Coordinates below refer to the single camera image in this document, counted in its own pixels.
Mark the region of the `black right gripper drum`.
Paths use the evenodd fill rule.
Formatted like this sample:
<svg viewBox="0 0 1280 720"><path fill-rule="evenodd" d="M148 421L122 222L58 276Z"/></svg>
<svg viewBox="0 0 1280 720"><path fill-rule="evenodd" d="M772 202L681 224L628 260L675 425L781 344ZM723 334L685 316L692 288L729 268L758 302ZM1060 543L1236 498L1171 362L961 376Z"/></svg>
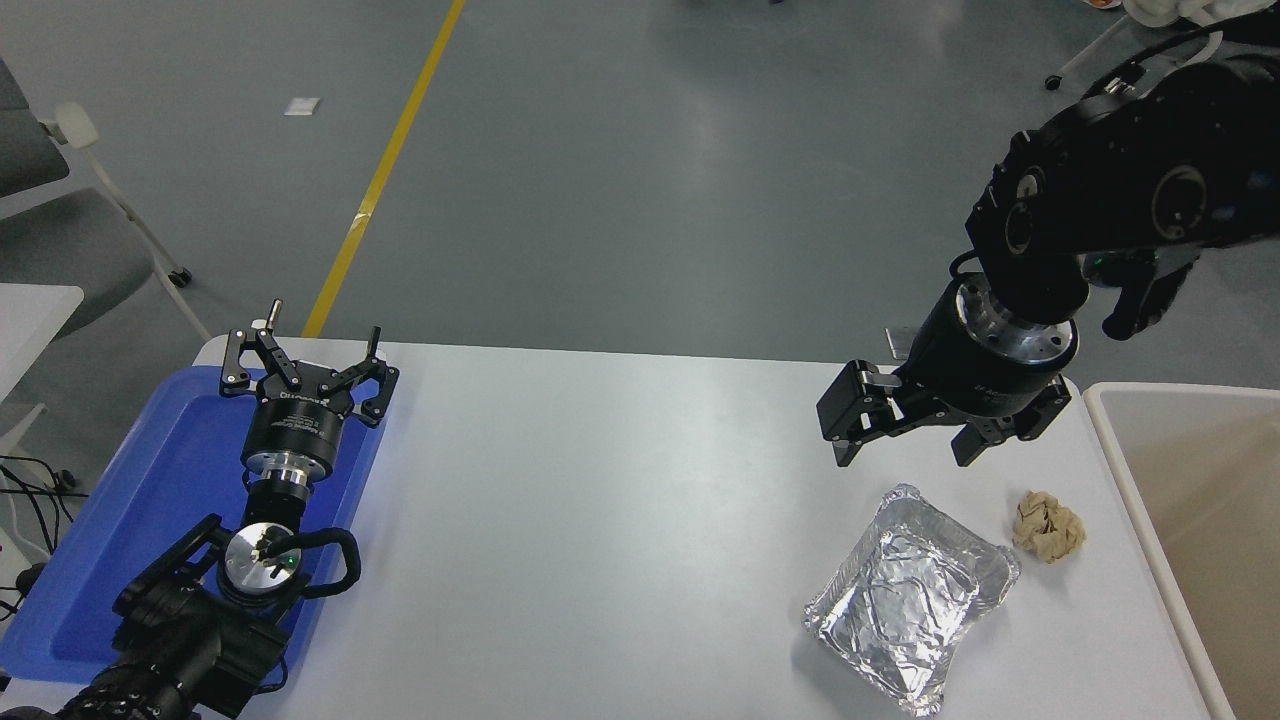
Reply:
<svg viewBox="0 0 1280 720"><path fill-rule="evenodd" d="M946 290L900 374L973 416L1011 416L1069 364L1069 324L1025 320L989 290Z"/></svg>

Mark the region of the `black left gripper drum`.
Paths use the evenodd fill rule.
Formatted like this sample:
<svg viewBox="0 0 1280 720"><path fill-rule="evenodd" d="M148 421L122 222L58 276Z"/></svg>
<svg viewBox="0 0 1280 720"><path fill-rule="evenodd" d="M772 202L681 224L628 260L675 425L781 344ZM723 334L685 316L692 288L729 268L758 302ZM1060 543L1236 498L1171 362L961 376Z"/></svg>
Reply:
<svg viewBox="0 0 1280 720"><path fill-rule="evenodd" d="M251 465L261 456L293 454L316 465L332 465L353 398L349 389L321 397L323 386L334 388L337 383L328 377L319 383L306 378L294 389L280 375L261 378L255 391L259 404L243 445L243 464Z"/></svg>

